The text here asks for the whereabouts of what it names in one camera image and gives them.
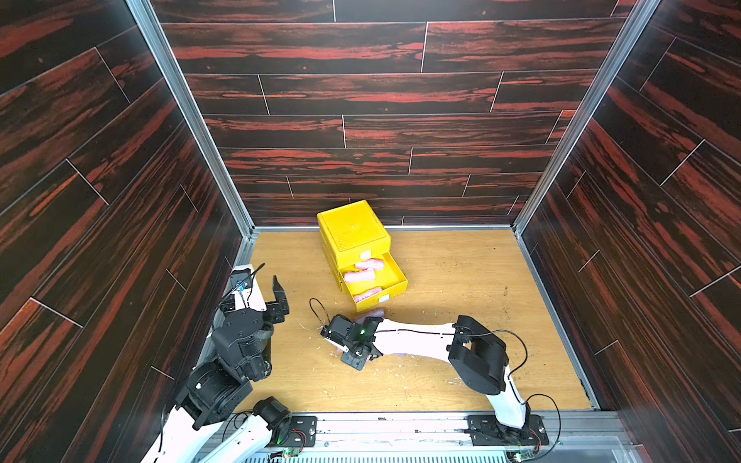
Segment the yellow top drawer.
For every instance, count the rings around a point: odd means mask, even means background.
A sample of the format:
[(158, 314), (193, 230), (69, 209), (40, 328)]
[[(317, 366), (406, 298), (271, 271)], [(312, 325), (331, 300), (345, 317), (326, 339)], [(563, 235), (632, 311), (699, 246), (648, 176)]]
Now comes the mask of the yellow top drawer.
[(328, 233), (322, 233), (322, 245), (328, 263), (335, 269), (354, 266), (357, 262), (369, 259), (380, 259), (391, 252), (392, 239), (389, 233), (378, 239), (337, 240)]

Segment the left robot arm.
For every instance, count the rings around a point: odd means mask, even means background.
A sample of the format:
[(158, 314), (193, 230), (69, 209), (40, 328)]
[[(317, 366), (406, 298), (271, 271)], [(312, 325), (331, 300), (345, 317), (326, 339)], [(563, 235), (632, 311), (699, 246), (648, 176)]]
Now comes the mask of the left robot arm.
[(289, 314), (289, 303), (277, 280), (275, 299), (266, 302), (256, 275), (250, 265), (232, 272), (231, 289), (217, 306), (224, 319), (210, 333), (210, 358), (187, 377), (144, 462), (194, 461), (214, 434), (228, 428), (253, 384), (272, 373), (271, 340), (275, 326)]

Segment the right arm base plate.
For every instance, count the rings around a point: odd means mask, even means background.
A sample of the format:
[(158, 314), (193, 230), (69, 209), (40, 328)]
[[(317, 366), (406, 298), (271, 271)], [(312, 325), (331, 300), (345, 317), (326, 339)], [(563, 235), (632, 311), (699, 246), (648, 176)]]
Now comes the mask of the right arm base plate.
[(467, 430), (475, 447), (542, 447), (550, 444), (541, 416), (530, 414), (521, 428), (501, 424), (495, 415), (469, 415)]

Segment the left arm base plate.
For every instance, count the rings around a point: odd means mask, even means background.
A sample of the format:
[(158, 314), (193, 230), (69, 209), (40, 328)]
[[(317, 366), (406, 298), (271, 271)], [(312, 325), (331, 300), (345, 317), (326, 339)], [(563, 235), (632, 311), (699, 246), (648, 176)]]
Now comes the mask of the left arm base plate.
[(293, 415), (278, 424), (273, 432), (272, 447), (288, 449), (313, 448), (316, 445), (318, 417)]

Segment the yellow drawer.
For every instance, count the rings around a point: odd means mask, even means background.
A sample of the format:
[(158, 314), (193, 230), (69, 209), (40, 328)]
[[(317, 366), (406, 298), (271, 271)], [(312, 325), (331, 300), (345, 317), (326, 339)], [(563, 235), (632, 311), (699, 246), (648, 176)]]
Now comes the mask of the yellow drawer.
[(355, 265), (337, 272), (340, 288), (350, 296), (355, 309), (359, 313), (388, 302), (390, 299), (404, 293), (408, 287), (407, 277), (390, 253), (379, 256), (376, 260), (383, 262), (384, 266), (380, 270), (374, 270), (373, 280), (348, 280), (347, 275), (349, 273), (362, 272)]
[(354, 266), (357, 262), (369, 259), (380, 259), (391, 252), (392, 239), (389, 233), (378, 239), (337, 240), (328, 233), (322, 233), (322, 245), (328, 263), (335, 269)]

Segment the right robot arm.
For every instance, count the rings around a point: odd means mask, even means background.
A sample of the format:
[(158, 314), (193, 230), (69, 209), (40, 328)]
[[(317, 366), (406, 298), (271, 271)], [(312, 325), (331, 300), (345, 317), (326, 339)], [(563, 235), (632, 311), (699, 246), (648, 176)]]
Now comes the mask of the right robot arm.
[(493, 408), (491, 416), (469, 420), (475, 445), (541, 448), (549, 443), (542, 418), (531, 412), (513, 383), (506, 343), (471, 316), (417, 325), (379, 316), (352, 321), (338, 314), (321, 335), (343, 351), (342, 362), (355, 370), (390, 355), (421, 356), (452, 366), (463, 384), (485, 395)]

